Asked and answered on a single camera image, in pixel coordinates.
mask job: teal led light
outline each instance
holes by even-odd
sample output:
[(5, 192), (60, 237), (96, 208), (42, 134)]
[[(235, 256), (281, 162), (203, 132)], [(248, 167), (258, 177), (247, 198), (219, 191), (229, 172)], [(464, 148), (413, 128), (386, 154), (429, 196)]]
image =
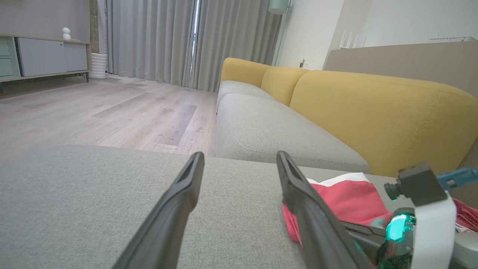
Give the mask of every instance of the teal led light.
[(405, 230), (408, 228), (405, 224), (409, 216), (398, 215), (392, 218), (390, 224), (387, 226), (387, 239), (399, 241), (405, 236)]

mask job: red cloth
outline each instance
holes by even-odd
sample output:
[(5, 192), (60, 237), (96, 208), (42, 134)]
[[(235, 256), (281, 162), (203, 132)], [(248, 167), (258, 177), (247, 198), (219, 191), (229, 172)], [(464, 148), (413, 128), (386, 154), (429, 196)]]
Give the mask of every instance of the red cloth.
[(478, 232), (478, 209), (469, 207), (457, 199), (453, 200), (456, 205), (456, 223)]
[[(377, 189), (363, 173), (349, 173), (320, 183), (310, 179), (309, 182), (341, 221), (371, 225), (379, 218), (390, 220), (391, 212), (385, 209)], [(300, 242), (297, 218), (285, 204), (282, 210), (290, 238)]]

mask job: gray curtain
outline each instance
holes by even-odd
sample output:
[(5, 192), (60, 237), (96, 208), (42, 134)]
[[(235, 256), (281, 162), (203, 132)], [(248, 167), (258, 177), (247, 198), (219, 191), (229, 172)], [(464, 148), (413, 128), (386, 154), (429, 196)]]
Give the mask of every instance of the gray curtain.
[(217, 91), (227, 57), (270, 65), (281, 17), (267, 12), (268, 5), (269, 0), (201, 0), (196, 51), (186, 85)]
[(112, 73), (185, 86), (195, 1), (108, 2), (108, 48), (113, 52), (108, 66)]

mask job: gray sofa cushion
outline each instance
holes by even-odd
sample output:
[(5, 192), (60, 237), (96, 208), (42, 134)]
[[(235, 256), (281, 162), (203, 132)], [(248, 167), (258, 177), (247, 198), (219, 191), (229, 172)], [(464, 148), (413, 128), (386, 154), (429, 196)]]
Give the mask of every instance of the gray sofa cushion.
[(275, 163), (279, 150), (297, 165), (370, 171), (353, 149), (289, 107), (243, 94), (223, 97), (217, 113), (216, 156)]
[[(188, 156), (61, 146), (0, 166), (0, 268), (111, 268)], [(305, 268), (275, 164), (206, 157), (178, 268)], [(344, 172), (301, 168), (324, 181)], [(385, 206), (394, 179), (367, 176)]]
[(241, 93), (266, 98), (269, 100), (275, 100), (274, 97), (272, 97), (270, 94), (266, 93), (259, 87), (244, 82), (226, 80), (221, 82), (221, 85), (219, 86), (219, 91), (217, 92), (216, 112), (222, 98), (229, 93)]

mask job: blue clamp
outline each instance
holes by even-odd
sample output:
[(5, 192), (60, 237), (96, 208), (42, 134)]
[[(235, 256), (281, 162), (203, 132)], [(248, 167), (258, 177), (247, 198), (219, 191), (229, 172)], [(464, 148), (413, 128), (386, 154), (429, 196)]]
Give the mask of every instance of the blue clamp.
[(442, 185), (446, 191), (450, 191), (452, 188), (463, 186), (475, 180), (478, 180), (478, 169), (471, 167), (463, 167), (438, 176), (440, 185)]

